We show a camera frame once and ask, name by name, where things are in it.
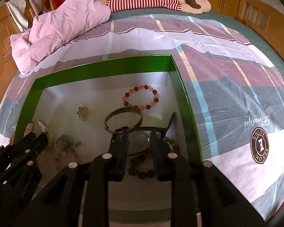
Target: bed sheet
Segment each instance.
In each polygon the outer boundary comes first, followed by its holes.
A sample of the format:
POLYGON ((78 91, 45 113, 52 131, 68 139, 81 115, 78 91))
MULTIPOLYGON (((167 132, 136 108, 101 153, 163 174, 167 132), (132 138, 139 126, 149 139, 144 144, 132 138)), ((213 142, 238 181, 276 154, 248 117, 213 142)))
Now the bed sheet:
POLYGON ((15 131, 37 77, 106 59, 171 54, 184 81, 203 159, 229 178, 268 220, 284 200, 284 81, 249 40, 224 24, 193 16, 148 14, 111 20, 16 76, 0 108, 0 145, 15 131), (268 134, 265 163, 252 157, 253 130, 268 134))

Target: plush toy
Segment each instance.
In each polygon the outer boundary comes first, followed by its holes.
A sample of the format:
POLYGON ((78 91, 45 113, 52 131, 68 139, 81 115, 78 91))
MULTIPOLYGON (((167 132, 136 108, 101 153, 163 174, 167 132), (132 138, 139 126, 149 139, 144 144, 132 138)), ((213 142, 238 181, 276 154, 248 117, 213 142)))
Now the plush toy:
POLYGON ((165 7, 186 13, 209 12, 211 4, 207 0, 99 0, 109 6, 112 12, 150 7, 165 7))

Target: wooden footboard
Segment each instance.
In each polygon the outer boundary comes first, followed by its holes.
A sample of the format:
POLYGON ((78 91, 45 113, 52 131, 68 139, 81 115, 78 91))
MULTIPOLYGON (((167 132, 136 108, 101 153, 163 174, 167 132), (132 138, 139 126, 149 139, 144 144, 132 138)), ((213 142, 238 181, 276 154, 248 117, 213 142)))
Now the wooden footboard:
POLYGON ((264 38, 284 60, 284 15, 260 0, 245 0, 240 19, 264 38))

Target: pink pillow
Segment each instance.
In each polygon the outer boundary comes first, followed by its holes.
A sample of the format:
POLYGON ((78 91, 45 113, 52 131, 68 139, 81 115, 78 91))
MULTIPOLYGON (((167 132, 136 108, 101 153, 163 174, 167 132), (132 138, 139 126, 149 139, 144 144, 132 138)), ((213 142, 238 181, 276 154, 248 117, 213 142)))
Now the pink pillow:
POLYGON ((66 0, 33 20, 32 28, 11 35, 12 56, 22 75, 70 40, 109 20, 111 10, 97 0, 66 0))

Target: pink fabric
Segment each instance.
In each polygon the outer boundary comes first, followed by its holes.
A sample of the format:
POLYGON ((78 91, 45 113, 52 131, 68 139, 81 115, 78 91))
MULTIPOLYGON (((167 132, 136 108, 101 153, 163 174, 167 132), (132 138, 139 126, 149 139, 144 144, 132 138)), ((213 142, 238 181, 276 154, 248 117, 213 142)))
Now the pink fabric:
POLYGON ((35 15, 38 16, 39 12, 42 11, 41 0, 29 0, 29 3, 35 12, 35 15))
POLYGON ((108 6, 97 0, 66 0, 58 9, 33 20, 33 26, 11 35, 12 56, 22 75, 70 40, 107 22, 108 6))

